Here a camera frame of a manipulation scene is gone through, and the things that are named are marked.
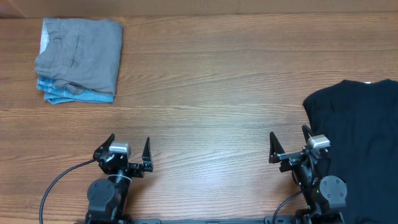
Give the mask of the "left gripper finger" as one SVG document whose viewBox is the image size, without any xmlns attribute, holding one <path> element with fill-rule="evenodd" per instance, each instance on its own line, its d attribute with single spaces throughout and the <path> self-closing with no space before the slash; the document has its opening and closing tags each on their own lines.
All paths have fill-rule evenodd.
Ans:
<svg viewBox="0 0 398 224">
<path fill-rule="evenodd" d="M 98 147 L 98 148 L 94 151 L 94 153 L 93 153 L 93 159 L 94 159 L 95 161 L 99 161 L 99 160 L 100 160 L 100 157 L 101 157 L 101 155 L 102 155 L 102 153 L 104 153 L 104 152 L 106 152 L 106 151 L 109 150 L 109 147 L 110 147 L 111 143 L 114 141 L 114 139 L 115 139 L 115 134 L 112 133 L 112 134 L 110 135 L 110 137 L 107 138 L 107 140 L 106 140 L 104 143 L 102 143 L 102 145 L 100 145 L 100 147 Z"/>
<path fill-rule="evenodd" d="M 152 163 L 152 156 L 150 152 L 150 137 L 146 139 L 146 144 L 142 152 L 143 168 L 145 172 L 152 172 L 154 167 Z"/>
</svg>

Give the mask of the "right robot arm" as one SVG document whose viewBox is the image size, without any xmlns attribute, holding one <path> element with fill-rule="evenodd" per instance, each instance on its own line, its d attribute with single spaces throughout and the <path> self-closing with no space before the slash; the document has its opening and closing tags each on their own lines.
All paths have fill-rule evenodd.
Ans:
<svg viewBox="0 0 398 224">
<path fill-rule="evenodd" d="M 335 175 L 321 174 L 318 165 L 328 157 L 330 140 L 323 134 L 314 135 L 307 126 L 302 126 L 306 145 L 301 151 L 288 154 L 284 151 L 276 135 L 271 132 L 269 163 L 280 164 L 281 172 L 292 173 L 300 191 L 284 200 L 275 210 L 272 223 L 278 223 L 281 208 L 302 194 L 307 208 L 297 210 L 289 223 L 344 223 L 342 208 L 346 206 L 348 189 L 346 182 Z"/>
</svg>

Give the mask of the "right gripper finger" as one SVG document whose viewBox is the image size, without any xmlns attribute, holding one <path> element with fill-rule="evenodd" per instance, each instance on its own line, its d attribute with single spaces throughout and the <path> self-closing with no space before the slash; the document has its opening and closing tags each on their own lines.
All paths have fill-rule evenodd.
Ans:
<svg viewBox="0 0 398 224">
<path fill-rule="evenodd" d="M 305 142 L 308 142 L 308 140 L 313 136 L 312 130 L 306 125 L 302 125 L 302 132 L 305 138 Z"/>
<path fill-rule="evenodd" d="M 285 151 L 281 146 L 278 138 L 274 134 L 274 132 L 270 132 L 270 151 L 269 151 L 269 163 L 275 164 L 280 162 L 280 158 L 285 155 Z"/>
</svg>

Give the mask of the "black t-shirt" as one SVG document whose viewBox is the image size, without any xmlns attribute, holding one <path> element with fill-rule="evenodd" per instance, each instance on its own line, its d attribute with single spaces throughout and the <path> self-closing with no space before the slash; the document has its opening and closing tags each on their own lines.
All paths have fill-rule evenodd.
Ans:
<svg viewBox="0 0 398 224">
<path fill-rule="evenodd" d="M 345 222 L 397 223 L 397 82 L 343 80 L 303 107 L 312 132 L 330 140 L 322 173 L 347 184 Z"/>
</svg>

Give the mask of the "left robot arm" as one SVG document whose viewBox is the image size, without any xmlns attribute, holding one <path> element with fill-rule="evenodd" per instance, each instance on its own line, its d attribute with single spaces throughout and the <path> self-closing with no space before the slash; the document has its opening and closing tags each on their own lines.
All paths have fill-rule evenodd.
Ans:
<svg viewBox="0 0 398 224">
<path fill-rule="evenodd" d="M 89 206 L 85 223 L 133 222 L 124 210 L 132 180 L 143 178 L 146 172 L 154 170 L 150 139 L 146 139 L 141 164 L 129 162 L 130 156 L 130 144 L 116 141 L 114 134 L 94 151 L 93 159 L 107 178 L 98 179 L 88 187 Z"/>
</svg>

